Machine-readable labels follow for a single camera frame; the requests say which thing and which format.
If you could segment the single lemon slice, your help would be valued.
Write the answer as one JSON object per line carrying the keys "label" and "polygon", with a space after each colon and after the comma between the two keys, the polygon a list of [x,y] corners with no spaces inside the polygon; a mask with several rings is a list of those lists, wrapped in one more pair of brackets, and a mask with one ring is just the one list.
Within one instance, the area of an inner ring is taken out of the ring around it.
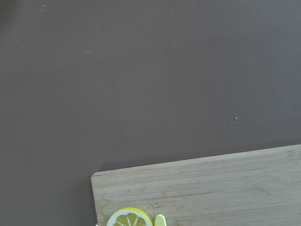
{"label": "single lemon slice", "polygon": [[127,207],[114,212],[107,226],[153,226],[149,216],[140,209]]}

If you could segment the yellow plastic knife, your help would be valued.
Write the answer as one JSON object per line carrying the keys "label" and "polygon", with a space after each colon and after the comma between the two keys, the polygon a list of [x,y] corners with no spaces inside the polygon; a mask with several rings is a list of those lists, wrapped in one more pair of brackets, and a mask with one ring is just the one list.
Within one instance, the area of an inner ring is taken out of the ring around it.
{"label": "yellow plastic knife", "polygon": [[166,224],[166,218],[162,214],[158,214],[155,217],[155,224],[154,226],[167,226]]}

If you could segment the bamboo cutting board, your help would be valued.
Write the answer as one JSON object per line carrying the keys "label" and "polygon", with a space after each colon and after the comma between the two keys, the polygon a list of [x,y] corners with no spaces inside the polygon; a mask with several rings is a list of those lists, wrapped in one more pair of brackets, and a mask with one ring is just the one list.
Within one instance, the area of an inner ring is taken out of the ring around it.
{"label": "bamboo cutting board", "polygon": [[169,226],[301,223],[299,145],[102,171],[91,183],[101,226],[124,207]]}

